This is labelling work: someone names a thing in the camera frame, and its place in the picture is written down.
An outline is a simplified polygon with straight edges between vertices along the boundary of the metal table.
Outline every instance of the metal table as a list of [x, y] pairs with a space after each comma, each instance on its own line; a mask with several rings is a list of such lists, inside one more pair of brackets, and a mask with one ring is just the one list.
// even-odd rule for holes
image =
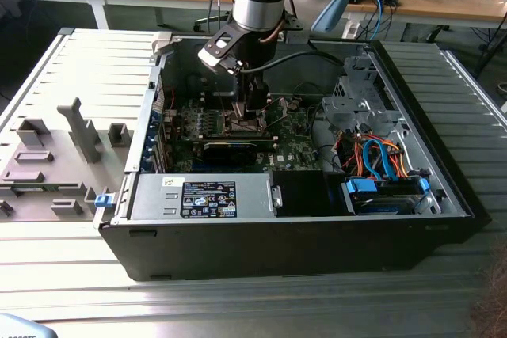
[[[148, 51], [151, 48], [146, 42], [151, 37], [150, 32], [104, 30], [58, 35], [0, 118], [0, 164], [12, 153], [10, 146], [16, 142], [17, 136], [11, 131], [13, 123], [21, 116], [40, 115], [40, 108], [31, 106], [33, 99], [41, 95], [37, 89], [44, 89], [47, 99], [59, 95], [57, 85], [42, 85], [50, 83], [44, 81], [51, 68], [59, 65], [60, 70], [74, 69], [72, 63], [78, 60], [88, 71], [113, 72], [119, 66], [134, 70], [142, 66], [128, 60], [137, 58], [121, 55]], [[76, 45], [87, 44], [92, 49], [109, 49], [111, 56], [84, 57], [75, 49]], [[405, 72], [411, 71], [407, 68], [415, 52], [396, 53], [396, 45], [387, 50], [398, 55], [398, 60], [405, 60]], [[437, 54], [444, 61], [452, 59], [445, 52]], [[435, 67], [433, 61], [428, 59], [421, 68]], [[125, 74], [110, 75], [117, 75], [121, 83]], [[458, 76], [468, 81], [465, 72]], [[79, 81], [67, 84], [71, 92], [88, 92], [82, 98], [83, 107], [89, 106], [88, 116], [97, 129], [107, 127], [109, 120], [103, 120], [99, 108], [91, 107], [94, 101], [101, 100], [105, 107], [120, 107], [120, 100], [128, 101], [125, 94], [100, 94], [104, 86], [86, 88]], [[118, 86], [130, 90], [142, 87]], [[470, 93], [487, 101], [479, 92], [479, 88], [470, 87]], [[426, 108], [431, 110], [438, 97], [427, 98]], [[134, 95], [130, 101], [132, 105], [124, 106], [115, 119], [133, 126], [140, 97]], [[439, 125], [439, 133], [462, 128], [473, 134], [478, 129], [476, 124], [462, 124], [463, 117], [469, 117], [465, 116], [466, 108], [444, 112], [446, 116], [435, 113], [433, 122]], [[505, 163], [488, 169], [493, 174], [471, 170], [467, 161], [473, 158], [467, 156], [467, 150], [472, 140], [465, 141], [456, 138], [456, 143], [461, 142], [456, 150], [461, 150], [459, 154], [471, 175], [479, 182], [493, 176], [504, 184], [505, 172], [500, 169]], [[438, 249], [408, 272], [137, 283], [127, 277], [91, 222], [0, 223], [0, 312], [39, 321], [60, 337], [73, 338], [468, 336], [469, 306], [483, 285], [480, 269], [488, 264], [490, 246], [498, 236], [504, 236], [507, 224], [507, 196], [486, 192], [483, 197], [488, 199], [488, 212], [494, 221], [466, 244]]]

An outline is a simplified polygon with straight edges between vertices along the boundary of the gray plastic panel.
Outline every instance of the gray plastic panel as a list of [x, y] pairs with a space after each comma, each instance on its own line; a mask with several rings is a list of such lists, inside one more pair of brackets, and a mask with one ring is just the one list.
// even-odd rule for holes
[[[86, 189], [97, 192], [120, 188], [127, 159], [127, 147], [111, 147], [108, 137], [112, 123], [120, 123], [132, 132], [137, 125], [140, 105], [147, 87], [152, 64], [152, 32], [106, 32], [76, 29], [60, 36], [51, 46], [51, 54], [36, 68], [32, 81], [24, 89], [19, 105], [6, 117], [6, 127], [0, 132], [0, 173], [42, 172], [41, 184], [83, 183], [84, 191], [27, 192], [16, 197], [2, 192], [2, 198], [13, 207], [13, 212], [0, 220], [58, 221], [91, 220], [93, 204], [85, 202]], [[79, 98], [79, 112], [91, 120], [99, 135], [95, 146], [100, 159], [88, 164], [81, 149], [69, 135], [71, 127], [57, 107]], [[25, 119], [42, 120], [50, 132], [40, 134], [44, 146], [37, 150], [51, 152], [52, 161], [16, 161], [14, 158], [27, 150], [16, 130]], [[51, 210], [53, 199], [76, 199], [83, 210], [77, 215], [56, 215]]]

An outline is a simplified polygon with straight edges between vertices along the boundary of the blue drive bracket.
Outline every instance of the blue drive bracket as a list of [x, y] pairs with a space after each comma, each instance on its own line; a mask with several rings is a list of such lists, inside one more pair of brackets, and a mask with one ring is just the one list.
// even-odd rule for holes
[[375, 181], [368, 178], [351, 178], [347, 181], [349, 194], [353, 193], [377, 193]]

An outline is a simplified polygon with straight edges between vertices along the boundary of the red wire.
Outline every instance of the red wire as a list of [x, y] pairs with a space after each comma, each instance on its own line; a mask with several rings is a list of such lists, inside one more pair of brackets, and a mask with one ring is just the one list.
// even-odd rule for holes
[[341, 167], [342, 167], [342, 168], [346, 167], [346, 166], [347, 166], [347, 165], [348, 165], [348, 164], [352, 161], [352, 159], [353, 159], [353, 158], [355, 158], [355, 157], [354, 157], [354, 156], [351, 156], [351, 157], [349, 158], [349, 160], [347, 160], [347, 161], [345, 162], [345, 164], [344, 164], [344, 165], [342, 165]]

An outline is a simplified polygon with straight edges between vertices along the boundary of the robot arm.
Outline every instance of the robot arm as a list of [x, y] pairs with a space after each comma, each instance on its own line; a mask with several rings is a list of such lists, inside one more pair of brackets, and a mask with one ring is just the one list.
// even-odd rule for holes
[[239, 120], [248, 120], [265, 106], [268, 87], [261, 71], [242, 74], [242, 70], [258, 68], [271, 60], [278, 33], [290, 28], [290, 23], [284, 12], [285, 0], [234, 1], [231, 22], [204, 45], [199, 58], [213, 71], [222, 67], [236, 77], [238, 91], [233, 109]]

